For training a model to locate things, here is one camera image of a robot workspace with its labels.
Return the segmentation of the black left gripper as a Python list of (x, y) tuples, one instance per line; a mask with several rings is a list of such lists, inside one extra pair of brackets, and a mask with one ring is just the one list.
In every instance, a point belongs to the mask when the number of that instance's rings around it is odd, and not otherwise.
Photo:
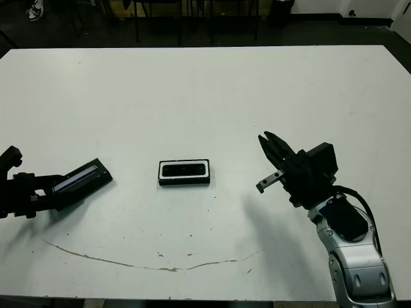
[(11, 180), (1, 180), (1, 218), (14, 214), (30, 219), (37, 212), (57, 210), (56, 194), (39, 195), (35, 189), (52, 189), (64, 180), (62, 175), (35, 177), (33, 173), (18, 173)]

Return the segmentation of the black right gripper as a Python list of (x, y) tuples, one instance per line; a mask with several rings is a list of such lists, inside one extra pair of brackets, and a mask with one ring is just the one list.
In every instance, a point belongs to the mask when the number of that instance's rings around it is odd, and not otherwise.
[(305, 209), (312, 209), (335, 194), (334, 150), (300, 150), (294, 154), (293, 149), (276, 134), (268, 131), (264, 134), (266, 137), (258, 135), (259, 143), (277, 171), (256, 184), (260, 193), (280, 181), (290, 195), (292, 205)]

